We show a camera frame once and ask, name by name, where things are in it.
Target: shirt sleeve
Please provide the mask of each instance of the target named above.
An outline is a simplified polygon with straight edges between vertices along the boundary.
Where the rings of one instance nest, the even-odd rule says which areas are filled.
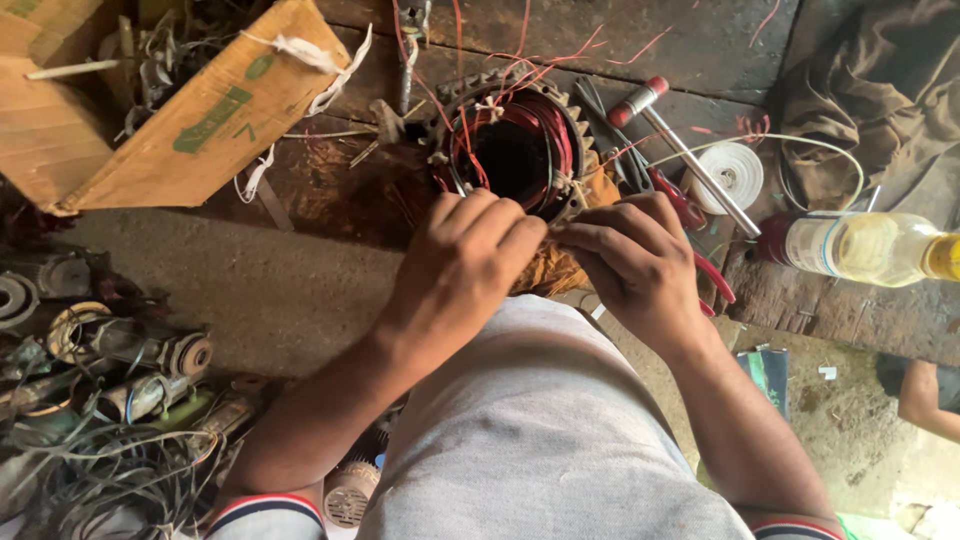
[[[327,540],[320,511],[303,497],[257,495],[217,516],[206,540]]]
[[[836,534],[813,525],[797,520],[779,520],[754,528],[756,540],[847,540]]]

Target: forearm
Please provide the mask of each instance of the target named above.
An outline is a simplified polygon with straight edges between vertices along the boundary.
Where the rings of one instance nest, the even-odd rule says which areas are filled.
[[[835,520],[800,441],[705,322],[699,343],[664,359],[717,491],[738,509]]]
[[[420,376],[394,340],[372,332],[302,380],[248,435],[224,486],[228,497],[316,484]]]
[[[960,415],[940,409],[904,414],[901,407],[900,417],[922,430],[960,444]]]
[[[913,360],[903,377],[898,415],[914,426],[960,443],[960,415],[940,410],[937,365]]]

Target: left hand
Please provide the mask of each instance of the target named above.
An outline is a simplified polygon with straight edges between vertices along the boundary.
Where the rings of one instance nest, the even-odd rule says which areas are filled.
[[[425,377],[480,332],[546,232],[542,219],[486,189],[442,194],[410,243],[372,336]]]

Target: hand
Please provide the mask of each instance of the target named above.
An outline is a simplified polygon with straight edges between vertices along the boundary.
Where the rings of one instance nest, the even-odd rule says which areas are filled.
[[[693,250],[666,195],[634,195],[585,210],[552,234],[576,257],[610,313],[664,360],[716,334],[700,310]]]
[[[442,194],[410,243],[373,333],[426,376],[480,332],[546,232],[542,219],[486,189]]]

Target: yellow oil bottle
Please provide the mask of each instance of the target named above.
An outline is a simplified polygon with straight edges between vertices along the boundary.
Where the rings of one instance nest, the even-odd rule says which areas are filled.
[[[762,257],[855,282],[901,287],[960,282],[960,233],[908,213],[783,213],[760,225]]]

